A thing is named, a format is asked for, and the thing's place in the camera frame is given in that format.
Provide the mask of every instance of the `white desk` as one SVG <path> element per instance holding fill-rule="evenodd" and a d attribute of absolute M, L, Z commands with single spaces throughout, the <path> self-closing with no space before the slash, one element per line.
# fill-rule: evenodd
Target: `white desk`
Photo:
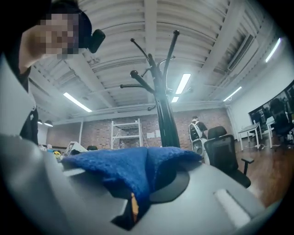
<path fill-rule="evenodd" d="M 267 130 L 268 130 L 268 137 L 270 139 L 270 147 L 272 148 L 272 131 L 271 131 L 271 125 L 275 123 L 274 117 L 271 116 L 266 120 Z"/>
<path fill-rule="evenodd" d="M 262 133 L 261 133 L 261 128 L 260 128 L 260 123 L 256 123 L 250 126 L 247 126 L 245 128 L 243 128 L 242 130 L 240 130 L 239 136 L 240 136 L 240 143 L 241 143 L 241 150 L 243 151 L 243 144 L 242 144 L 242 137 L 241 137 L 241 133 L 247 132 L 247 138 L 248 138 L 248 142 L 250 142 L 249 139 L 249 132 L 252 130 L 255 130 L 255 137 L 256 137 L 256 142 L 257 142 L 257 149 L 259 148 L 259 140 L 258 140 L 258 135 L 257 135 L 257 128 L 259 127 L 259 132 L 260 132 L 260 138 L 262 139 Z"/>

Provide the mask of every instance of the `ceiling light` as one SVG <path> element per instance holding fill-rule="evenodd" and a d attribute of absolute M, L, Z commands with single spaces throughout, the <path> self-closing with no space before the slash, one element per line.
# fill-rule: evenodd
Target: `ceiling light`
<path fill-rule="evenodd" d="M 88 109 L 85 105 L 82 105 L 78 102 L 75 98 L 73 98 L 69 93 L 63 94 L 66 98 L 68 98 L 71 102 L 75 103 L 76 105 L 80 106 L 82 109 L 85 109 L 87 112 L 92 112 L 92 110 Z"/>
<path fill-rule="evenodd" d="M 236 94 L 240 89 L 242 88 L 242 86 L 240 86 L 237 90 L 235 90 L 231 95 L 229 95 L 227 98 L 224 99 L 224 102 L 228 99 L 230 99 L 234 94 Z"/>
<path fill-rule="evenodd" d="M 276 43 L 274 49 L 272 49 L 271 53 L 269 54 L 269 56 L 266 59 L 266 63 L 269 61 L 269 59 L 271 58 L 271 56 L 275 53 L 275 51 L 276 51 L 276 49 L 277 49 L 277 47 L 279 46 L 280 43 L 281 43 L 281 38 L 279 38 L 277 40 L 277 43 Z"/>
<path fill-rule="evenodd" d="M 176 103 L 178 101 L 178 99 L 179 99 L 179 97 L 175 96 L 171 102 Z"/>
<path fill-rule="evenodd" d="M 189 73 L 183 74 L 183 77 L 182 77 L 181 82 L 178 86 L 178 89 L 175 92 L 177 95 L 181 94 L 183 92 L 187 82 L 189 81 L 190 76 L 191 76 L 191 74 L 189 74 Z"/>
<path fill-rule="evenodd" d="M 53 127 L 52 121 L 47 120 L 46 122 L 44 122 L 44 124 L 48 127 Z"/>

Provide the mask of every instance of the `blue towel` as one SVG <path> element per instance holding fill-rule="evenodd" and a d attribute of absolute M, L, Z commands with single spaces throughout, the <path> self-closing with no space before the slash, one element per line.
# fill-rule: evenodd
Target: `blue towel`
<path fill-rule="evenodd" d="M 140 205 L 154 192 L 160 166 L 171 160 L 200 161 L 201 156 L 176 147 L 138 147 L 88 151 L 65 157 L 62 161 L 71 162 L 86 171 L 102 173 L 103 182 L 107 184 L 123 181 Z"/>

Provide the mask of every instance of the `ceiling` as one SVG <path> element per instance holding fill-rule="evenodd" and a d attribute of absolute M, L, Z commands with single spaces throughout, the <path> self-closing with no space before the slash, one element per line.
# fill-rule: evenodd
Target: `ceiling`
<path fill-rule="evenodd" d="M 262 58 L 274 42 L 276 27 L 254 1 L 245 0 L 80 0 L 80 8 L 101 29 L 106 39 L 97 53 L 84 50 L 73 58 L 44 59 L 30 74 L 31 90 L 42 120 L 54 124 L 146 115 L 154 99 L 136 84 L 132 70 L 148 68 L 136 42 L 158 62 L 165 59 L 179 30 L 168 71 L 168 86 L 176 89 L 184 73 L 191 78 L 174 111 L 223 106 L 223 98 L 246 86 L 263 69 Z M 252 34 L 259 48 L 242 72 L 228 76 L 228 64 L 243 40 Z M 144 79 L 153 86 L 151 74 Z M 86 112 L 66 97 L 68 92 L 93 112 Z"/>

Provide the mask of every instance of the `ceiling duct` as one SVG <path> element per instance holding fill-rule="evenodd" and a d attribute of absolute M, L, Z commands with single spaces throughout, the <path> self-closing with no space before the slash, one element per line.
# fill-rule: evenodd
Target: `ceiling duct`
<path fill-rule="evenodd" d="M 230 76 L 239 74 L 251 60 L 259 45 L 257 40 L 249 34 L 241 44 L 239 50 L 228 65 Z"/>

